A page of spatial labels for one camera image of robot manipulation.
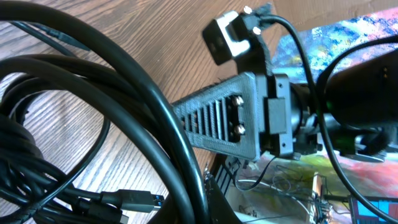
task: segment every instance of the abstract painted surface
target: abstract painted surface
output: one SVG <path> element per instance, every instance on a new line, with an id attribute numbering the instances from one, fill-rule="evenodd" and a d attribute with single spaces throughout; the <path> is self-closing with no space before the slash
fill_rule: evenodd
<path id="1" fill-rule="evenodd" d="M 369 40 L 394 34 L 398 34 L 397 8 L 300 32 L 314 78 L 340 53 Z M 397 44 L 385 44 L 360 50 L 342 60 L 335 71 L 385 54 L 397 47 Z M 305 82 L 299 52 L 291 36 L 281 38 L 272 62 L 275 71 L 287 73 L 293 82 Z"/>

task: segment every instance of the wire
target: wire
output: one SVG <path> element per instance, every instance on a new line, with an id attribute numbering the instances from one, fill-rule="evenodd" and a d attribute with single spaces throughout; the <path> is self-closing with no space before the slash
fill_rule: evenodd
<path id="1" fill-rule="evenodd" d="M 12 110 L 7 116 L 15 120 L 18 115 L 24 116 L 23 113 L 21 114 L 18 111 L 26 110 L 29 103 L 34 99 L 34 96 L 41 94 L 44 90 L 62 87 L 71 91 L 102 112 L 143 152 L 167 186 L 182 223 L 194 223 L 195 221 L 197 223 L 209 222 L 210 218 L 203 179 L 185 131 L 165 96 L 134 59 L 105 35 L 89 25 L 72 16 L 45 6 L 28 2 L 1 1 L 0 20 L 41 23 L 76 38 L 76 40 L 85 44 L 100 57 L 103 57 L 115 68 L 118 77 L 120 77 L 119 79 L 130 89 L 133 89 L 138 94 L 138 98 L 145 102 L 145 106 L 141 108 L 149 110 L 150 117 L 155 121 L 155 128 L 151 129 L 151 131 L 156 132 L 154 136 L 162 136 L 158 140 L 162 146 L 167 146 L 165 150 L 168 152 L 168 155 L 165 154 L 162 148 L 153 140 L 152 136 L 141 126 L 142 124 L 138 123 L 134 118 L 137 111 L 131 111 L 133 110 L 131 109 L 132 106 L 128 104 L 129 100 L 133 101 L 131 98 L 123 95 L 124 93 L 121 93 L 119 89 L 110 88 L 106 83 L 95 83 L 92 80 L 75 76 L 60 67 L 42 60 L 17 57 L 0 62 L 2 77 L 8 73 L 19 71 L 49 81 L 48 83 L 41 83 L 41 86 L 25 90 L 31 92 L 31 94 L 21 99 L 22 101 L 18 101 L 17 105 L 10 106 Z M 22 82 L 20 85 L 15 86 L 15 88 L 18 87 L 21 89 L 22 86 L 29 85 L 32 82 L 36 81 L 28 80 L 28 82 Z M 9 99 L 13 99 L 13 94 L 18 92 L 18 90 L 10 90 L 6 96 Z M 2 143 L 8 143 L 9 146 L 4 150 L 8 151 L 12 148 L 10 142 Z M 32 158 L 36 158 L 36 155 L 30 152 L 36 152 L 39 153 L 38 156 L 40 155 L 40 150 L 32 142 L 19 147 L 20 151 L 28 153 Z M 12 153 L 4 153 L 0 156 L 3 159 L 7 156 L 7 161 L 10 160 L 8 162 L 16 167 L 9 170 L 9 173 L 19 173 L 17 170 L 17 165 L 19 164 L 16 162 L 16 158 L 12 156 Z M 83 166 L 76 168 L 78 169 L 76 172 L 71 172 L 65 179 L 58 180 L 56 187 L 47 192 L 44 192 L 36 182 L 21 182 L 21 187 L 26 189 L 30 194 L 36 194 L 36 197 L 32 197 L 36 199 L 31 199 L 32 201 L 28 205 L 22 207 L 12 215 L 2 217 L 0 221 L 22 223 L 34 216 L 41 208 L 49 205 L 52 198 L 63 195 L 69 183 L 81 172 L 81 168 L 84 169 Z M 16 183 L 13 182 L 13 176 L 9 174 L 2 178 L 11 187 L 15 187 Z"/>
<path id="2" fill-rule="evenodd" d="M 255 181 L 255 180 L 238 180 L 238 182 L 256 182 L 256 181 Z M 283 192 L 281 189 L 278 189 L 277 187 L 274 187 L 274 186 L 272 186 L 272 185 L 266 184 L 266 183 L 264 183 L 264 182 L 260 182 L 260 184 L 261 184 L 261 185 L 264 185 L 264 186 L 266 186 L 266 187 L 270 187 L 270 188 L 272 188 L 272 189 L 275 189 L 275 190 L 277 190 L 277 191 L 279 191 L 279 192 Z M 301 207 L 304 208 L 304 210 L 305 210 L 305 212 L 306 212 L 307 214 L 310 214 L 310 212 L 308 211 L 308 209 L 305 207 L 305 205 L 304 205 L 302 202 L 300 202 L 300 201 L 297 200 L 294 196 L 291 196 L 291 195 L 288 194 L 288 193 L 286 193 L 286 195 L 292 197 L 292 199 L 294 199 Z"/>
<path id="3" fill-rule="evenodd" d="M 120 46 L 75 17 L 28 2 L 2 1 L 0 6 L 0 20 L 36 22 L 70 35 L 106 60 L 133 89 L 137 90 L 159 127 L 167 130 L 164 135 L 167 136 L 169 145 L 173 146 L 170 148 L 169 156 L 181 173 L 197 222 L 208 223 L 210 217 L 206 193 L 193 149 L 169 102 L 145 70 Z M 150 162 L 152 165 L 159 164 L 157 160 Z"/>
<path id="4" fill-rule="evenodd" d="M 301 181 L 301 180 L 303 179 L 303 174 L 300 173 L 300 172 L 297 171 L 297 170 L 293 170 L 293 169 L 290 169 L 290 168 L 288 168 L 288 167 L 286 167 L 286 166 L 282 166 L 282 165 L 279 165 L 279 164 L 277 164 L 277 165 L 275 166 L 275 168 L 276 168 L 277 170 L 281 171 L 282 173 L 284 173 L 284 174 L 285 174 L 286 176 L 288 176 L 289 178 L 294 179 L 294 180 L 296 180 L 296 181 Z M 284 171 L 283 169 L 289 170 L 289 171 L 294 172 L 294 173 L 296 173 L 296 174 L 300 174 L 300 178 L 299 178 L 299 179 L 295 179 L 295 178 L 291 177 L 291 176 L 290 176 L 286 171 Z"/>
<path id="5" fill-rule="evenodd" d="M 41 40 L 42 42 L 48 44 L 55 50 L 58 50 L 61 54 L 69 56 L 69 57 L 76 57 L 74 53 L 72 53 L 70 50 L 66 49 L 64 46 L 60 45 L 50 37 L 47 37 L 46 35 L 42 34 L 41 32 L 33 29 L 30 25 L 23 23 L 23 22 L 10 22 L 10 24 L 14 25 L 15 27 L 18 27 L 20 30 L 23 30 L 24 32 L 36 37 L 37 39 Z"/>
<path id="6" fill-rule="evenodd" d="M 335 211 L 336 214 L 339 214 L 339 215 L 351 214 L 351 212 L 337 212 L 337 211 L 335 210 L 334 206 L 332 206 L 331 208 L 333 209 L 333 211 Z"/>
<path id="7" fill-rule="evenodd" d="M 285 181 L 288 183 L 289 188 L 288 188 L 287 190 L 284 190 L 284 192 L 287 192 L 287 191 L 289 191 L 289 190 L 292 188 L 292 184 L 290 184 L 290 181 L 289 181 L 289 180 L 287 180 L 285 177 L 277 176 L 277 175 L 272 177 L 272 185 L 275 185 L 275 186 L 276 186 L 275 183 L 278 183 L 278 182 L 282 181 L 282 180 L 275 181 L 275 178 L 276 178 L 276 177 L 279 177 L 279 178 L 281 178 L 282 180 L 285 180 Z"/>
<path id="8" fill-rule="evenodd" d="M 349 208 L 348 208 L 348 206 L 343 202 L 343 205 L 344 205 L 344 207 L 346 207 L 347 208 L 347 210 L 349 211 Z"/>
<path id="9" fill-rule="evenodd" d="M 250 191 L 250 190 L 255 189 L 255 188 L 260 184 L 262 178 L 264 177 L 264 174 L 267 172 L 267 169 L 268 169 L 268 167 L 269 167 L 269 164 L 271 164 L 271 162 L 272 162 L 274 159 L 276 159 L 276 157 L 273 157 L 273 158 L 268 162 L 268 164 L 266 165 L 266 167 L 265 167 L 264 170 L 262 171 L 260 177 L 255 181 L 255 183 L 252 184 L 252 186 L 250 186 L 249 188 L 246 188 L 246 189 L 241 189 L 241 188 L 239 188 L 238 185 L 236 184 L 236 175 L 237 175 L 237 173 L 238 173 L 238 171 L 236 171 L 236 172 L 234 173 L 234 176 L 233 176 L 233 183 L 234 183 L 234 186 L 235 186 L 238 190 L 240 190 L 240 191 Z"/>
<path id="10" fill-rule="evenodd" d="M 277 217 L 257 218 L 255 220 L 250 220 L 250 221 L 247 221 L 247 222 L 244 222 L 244 223 L 250 223 L 250 222 L 255 222 L 255 221 L 259 221 L 259 220 L 266 220 L 266 219 L 271 219 L 271 218 L 284 218 L 284 217 L 292 217 L 292 216 L 295 216 L 295 215 L 281 215 L 281 216 L 277 216 Z"/>
<path id="11" fill-rule="evenodd" d="M 74 47 L 78 47 L 83 50 L 90 51 L 90 49 L 88 47 L 86 47 L 84 44 L 80 43 L 79 41 L 75 40 L 73 37 L 71 37 L 69 35 L 66 35 L 62 32 L 55 30 L 55 29 L 51 29 L 46 26 L 43 26 L 42 24 L 32 23 L 31 25 L 44 31 L 47 35 L 57 38 L 58 40 L 66 43 L 66 44 L 72 45 Z"/>
<path id="12" fill-rule="evenodd" d="M 307 54 L 304 51 L 303 44 L 302 44 L 295 28 L 287 20 L 285 20 L 284 18 L 279 17 L 279 16 L 265 16 L 265 17 L 262 17 L 261 19 L 262 19 L 262 22 L 264 22 L 264 23 L 275 23 L 276 22 L 276 23 L 279 23 L 282 26 L 284 26 L 288 30 L 289 34 L 293 37 L 294 42 L 296 43 L 296 46 L 297 46 L 300 56 L 302 58 L 303 67 L 305 70 L 305 76 L 307 78 L 308 87 L 310 89 L 310 94 L 313 98 L 313 102 L 314 102 L 315 108 L 317 110 L 318 122 L 320 125 L 320 131 L 322 134 L 324 145 L 326 147 L 326 151 L 328 153 L 328 156 L 329 156 L 329 159 L 330 159 L 330 162 L 331 162 L 333 168 L 335 169 L 338 177 L 340 178 L 340 180 L 342 181 L 344 186 L 351 192 L 351 194 L 353 194 L 357 198 L 357 200 L 359 200 L 367 209 L 369 209 L 375 215 L 384 219 L 387 222 L 398 223 L 398 220 L 392 218 L 388 214 L 384 213 L 383 211 L 381 211 L 380 209 L 375 207 L 368 199 L 366 199 L 361 193 L 359 193 L 355 189 L 355 187 L 351 184 L 351 182 L 348 180 L 347 176 L 344 174 L 344 172 L 340 166 L 340 163 L 338 162 L 337 157 L 333 151 L 333 145 L 331 143 L 331 140 L 330 140 L 330 137 L 328 134 L 325 117 L 323 115 L 323 108 L 320 103 L 319 95 L 321 95 L 321 93 L 317 92 L 317 88 L 316 88 L 315 83 L 312 78 L 312 73 L 311 73 L 310 64 L 309 64 L 309 61 L 307 58 Z"/>

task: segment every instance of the thin wire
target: thin wire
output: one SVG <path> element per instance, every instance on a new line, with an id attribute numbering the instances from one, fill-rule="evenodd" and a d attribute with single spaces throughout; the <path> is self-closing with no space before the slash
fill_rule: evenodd
<path id="1" fill-rule="evenodd" d="M 317 193 L 316 191 L 314 191 L 314 190 L 312 190 L 312 189 L 306 189 L 306 188 L 298 188 L 298 189 L 295 189 L 295 190 L 290 191 L 289 193 L 300 192 L 300 191 L 301 191 L 301 192 L 302 192 L 302 191 L 310 192 L 310 195 L 312 195 L 312 194 L 318 195 L 318 193 Z"/>
<path id="2" fill-rule="evenodd" d="M 68 50 L 66 47 L 62 46 L 59 44 L 57 41 L 51 39 L 50 37 L 47 37 L 46 35 L 42 34 L 41 32 L 35 30 L 33 27 L 30 25 L 23 23 L 23 22 L 10 22 L 10 24 L 14 25 L 15 27 L 19 28 L 20 30 L 23 30 L 27 34 L 36 37 L 37 39 L 41 40 L 42 42 L 48 44 L 55 50 L 58 50 L 61 54 L 69 56 L 69 57 L 76 57 L 74 53 L 72 53 L 70 50 Z"/>
<path id="3" fill-rule="evenodd" d="M 288 167 L 286 167 L 286 166 L 282 166 L 282 165 L 279 165 L 279 164 L 276 165 L 275 168 L 278 169 L 279 171 L 281 171 L 282 173 L 286 174 L 286 176 L 288 176 L 289 178 L 291 178 L 291 179 L 293 179 L 293 180 L 301 181 L 301 180 L 303 179 L 303 173 L 300 173 L 299 171 L 290 169 L 290 168 L 288 168 Z M 285 169 L 285 170 L 289 170 L 289 171 L 291 171 L 291 172 L 295 172 L 296 174 L 301 174 L 301 176 L 300 176 L 299 179 L 295 179 L 295 178 L 293 178 L 292 176 L 290 176 L 287 172 L 285 172 L 284 170 L 282 170 L 281 168 L 283 168 L 283 169 Z"/>
<path id="4" fill-rule="evenodd" d="M 275 194 L 275 193 L 270 193 L 269 190 L 263 190 L 263 188 L 261 189 L 254 189 L 253 191 L 256 192 L 260 192 L 262 194 L 267 194 L 267 195 L 271 195 L 271 196 L 278 196 L 278 197 L 287 197 L 287 198 L 291 198 L 292 196 L 294 196 L 297 200 L 301 201 L 301 202 L 307 202 L 307 203 L 312 203 L 312 204 L 316 204 L 316 203 L 320 203 L 320 202 L 316 202 L 314 200 L 309 200 L 309 199 L 305 199 L 305 198 L 299 198 L 296 195 L 290 194 L 290 195 L 286 195 L 284 193 L 281 194 Z"/>
<path id="5" fill-rule="evenodd" d="M 265 218 L 257 218 L 255 220 L 250 220 L 244 223 L 249 223 L 249 222 L 255 222 L 255 221 L 259 221 L 259 220 L 265 220 L 265 219 L 271 219 L 271 218 L 284 218 L 284 217 L 292 217 L 292 216 L 296 216 L 296 215 L 281 215 L 281 216 L 277 216 L 277 217 L 265 217 Z"/>
<path id="6" fill-rule="evenodd" d="M 239 182 L 256 182 L 255 180 L 238 180 L 238 181 L 239 181 Z M 275 190 L 277 190 L 278 192 L 283 192 L 281 189 L 279 189 L 279 188 L 277 188 L 277 187 L 274 187 L 274 186 L 272 186 L 272 185 L 266 184 L 266 183 L 264 183 L 264 182 L 260 182 L 260 184 L 261 184 L 261 185 L 264 185 L 264 186 L 266 186 L 266 187 L 270 187 L 270 188 L 272 188 L 272 189 L 275 189 Z M 300 202 L 299 200 L 297 200 L 297 198 L 295 198 L 294 196 L 290 195 L 289 193 L 285 193 L 285 194 L 288 195 L 288 196 L 290 196 L 290 197 L 292 197 L 292 199 L 294 199 L 301 207 L 304 208 L 304 210 L 305 210 L 305 212 L 306 212 L 307 214 L 310 214 L 310 212 L 308 211 L 308 209 L 305 207 L 305 205 L 304 205 L 302 202 Z"/>
<path id="7" fill-rule="evenodd" d="M 273 178 L 272 178 L 272 185 L 271 186 L 276 186 L 276 184 L 275 183 L 278 183 L 278 182 L 280 182 L 280 181 L 282 181 L 282 180 L 277 180 L 277 181 L 275 181 L 275 177 L 279 177 L 279 178 L 281 178 L 282 180 L 286 180 L 286 182 L 289 184 L 289 188 L 287 189 L 287 190 L 284 190 L 283 192 L 288 192 L 291 188 L 292 188 L 292 184 L 290 184 L 290 181 L 288 180 L 288 179 L 286 179 L 285 177 L 282 177 L 282 176 L 273 176 Z"/>
<path id="8" fill-rule="evenodd" d="M 250 186 L 248 189 L 240 189 L 240 188 L 238 187 L 238 185 L 236 184 L 236 174 L 237 174 L 238 172 L 236 171 L 236 172 L 234 173 L 234 177 L 233 177 L 234 186 L 235 186 L 238 190 L 240 190 L 240 191 L 250 191 L 250 190 L 255 189 L 255 188 L 260 184 L 262 178 L 264 177 L 264 174 L 266 173 L 266 171 L 267 171 L 267 169 L 268 169 L 268 167 L 269 167 L 269 164 L 271 164 L 271 162 L 272 162 L 274 159 L 276 159 L 276 157 L 273 157 L 273 158 L 268 162 L 268 164 L 266 165 L 266 167 L 265 167 L 264 170 L 262 171 L 260 177 L 259 177 L 259 178 L 255 181 L 255 183 L 254 183 L 252 186 Z"/>
<path id="9" fill-rule="evenodd" d="M 343 205 L 344 205 L 344 207 L 346 207 L 347 208 L 347 210 L 349 211 L 349 212 L 337 212 L 337 210 L 335 209 L 335 207 L 333 206 L 333 205 L 331 205 L 331 209 L 333 209 L 333 211 L 335 211 L 335 213 L 336 214 L 339 214 L 339 215 L 344 215 L 344 214 L 351 214 L 351 210 L 347 207 L 347 205 L 343 202 L 342 203 Z"/>

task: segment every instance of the black 3d printed mount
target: black 3d printed mount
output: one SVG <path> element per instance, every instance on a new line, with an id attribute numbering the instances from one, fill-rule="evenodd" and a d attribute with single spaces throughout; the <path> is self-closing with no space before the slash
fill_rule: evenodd
<path id="1" fill-rule="evenodd" d="M 173 104 L 192 146 L 250 161 L 265 150 L 293 157 L 289 78 L 272 74 L 261 36 L 270 26 L 261 17 L 269 13 L 269 4 L 242 14 L 227 12 L 203 31 L 216 64 L 235 60 L 239 75 Z"/>

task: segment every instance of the black device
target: black device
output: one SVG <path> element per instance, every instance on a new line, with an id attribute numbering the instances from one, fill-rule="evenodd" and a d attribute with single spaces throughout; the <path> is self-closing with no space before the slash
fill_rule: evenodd
<path id="1" fill-rule="evenodd" d="M 231 11 L 212 21 L 203 38 L 218 65 L 235 60 L 238 75 L 175 102 L 193 146 L 256 161 L 269 151 L 286 159 L 317 153 L 318 115 L 306 84 L 271 71 L 259 30 L 270 24 L 252 13 Z M 342 156 L 383 162 L 394 135 L 398 51 L 337 73 L 325 87 L 325 121 Z"/>
<path id="2" fill-rule="evenodd" d="M 45 6 L 1 1 L 0 21 L 25 21 L 59 30 L 103 57 L 114 70 L 73 58 L 59 45 L 53 47 L 71 57 L 24 55 L 0 61 L 1 78 L 25 73 L 6 88 L 0 104 L 0 197 L 20 206 L 0 222 L 23 223 L 33 217 L 40 223 L 124 223 L 122 209 L 149 212 L 159 208 L 149 223 L 240 223 L 212 174 L 206 170 L 201 175 L 192 146 L 247 161 L 257 160 L 264 151 L 299 159 L 320 149 L 316 140 L 320 132 L 346 188 L 374 214 L 397 223 L 351 185 L 333 152 L 335 147 L 353 159 L 384 160 L 384 151 L 391 148 L 391 126 L 398 119 L 398 102 L 394 101 L 396 52 L 329 80 L 334 66 L 350 52 L 398 42 L 397 36 L 343 53 L 315 84 L 295 29 L 270 11 L 267 4 L 240 14 L 227 12 L 211 21 L 203 31 L 210 54 L 217 64 L 235 60 L 238 75 L 170 105 L 144 69 L 94 28 Z M 292 34 L 308 85 L 296 85 L 287 75 L 272 73 L 261 31 L 275 23 Z M 363 74 L 365 84 L 356 86 Z M 68 90 L 104 114 L 97 141 L 69 174 L 43 160 L 34 138 L 23 127 L 29 105 L 47 90 Z M 150 192 L 96 193 L 73 186 L 73 180 L 104 142 L 110 121 L 158 172 L 170 193 L 165 200 Z M 55 197 L 72 209 L 58 204 Z"/>

